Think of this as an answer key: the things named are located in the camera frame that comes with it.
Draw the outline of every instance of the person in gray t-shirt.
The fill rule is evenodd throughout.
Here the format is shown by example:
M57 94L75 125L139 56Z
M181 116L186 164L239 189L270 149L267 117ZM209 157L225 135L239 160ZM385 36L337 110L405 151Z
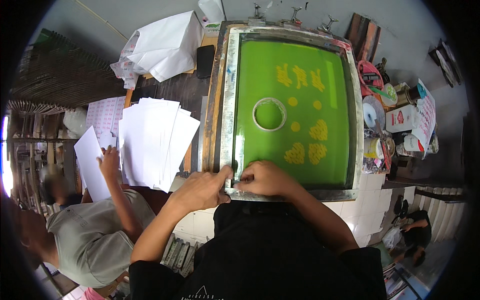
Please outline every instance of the person in gray t-shirt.
M145 198L133 189L123 190L129 187L117 182L115 147L109 147L98 161L111 194L108 199L71 205L47 222L42 215L21 211L11 202L12 218L32 267L50 263L90 288L104 287L128 269L133 245L168 198L148 188L135 187Z

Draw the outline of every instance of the black hair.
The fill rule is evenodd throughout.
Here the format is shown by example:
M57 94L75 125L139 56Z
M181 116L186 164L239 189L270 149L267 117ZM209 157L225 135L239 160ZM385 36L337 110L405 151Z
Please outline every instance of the black hair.
M43 201L48 205L53 205L55 203L55 198L52 196L53 184L52 179L47 179L41 184Z
M421 265L424 261L425 261L425 251L422 251L421 254L420 254L420 257L417 259L417 261L415 262L415 264L414 264L413 266L414 266L414 267L418 267L418 266Z

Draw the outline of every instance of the stack of white paper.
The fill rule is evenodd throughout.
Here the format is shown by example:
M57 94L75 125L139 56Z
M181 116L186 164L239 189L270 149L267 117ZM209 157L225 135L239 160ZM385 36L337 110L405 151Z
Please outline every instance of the stack of white paper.
M200 121L179 102L141 98L119 121L120 166L125 183L168 192Z

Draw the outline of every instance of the person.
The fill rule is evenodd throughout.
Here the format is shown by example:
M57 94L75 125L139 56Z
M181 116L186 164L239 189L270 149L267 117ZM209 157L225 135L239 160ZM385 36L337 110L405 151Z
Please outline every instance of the person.
M83 195L76 193L69 194L67 180L61 175L45 179L45 182L42 183L42 188L45 203L48 205L57 203L60 209L65 209L74 204L92 202L92 197L90 197L87 189Z
M394 261L399 262L404 258L411 257L413 266L418 267L425 261L425 248L432 239L432 226L428 218L428 212L418 210L405 216L405 219L413 219L412 224L403 226L402 236L405 240L405 246L410 247L404 253L397 256Z
M249 164L236 187L288 203L231 200L220 193L233 170L193 173L135 244L133 300L386 299L380 251L359 248L346 223L272 162ZM215 237L195 253L183 278L159 264L175 225L216 207Z
M119 156L115 147L105 151L99 167L111 197L94 203L71 205L45 218L21 210L11 201L11 215L31 266L54 265L74 282L102 288L130 265L130 254L144 228L166 202L168 194L151 192L147 198L125 190L117 182Z

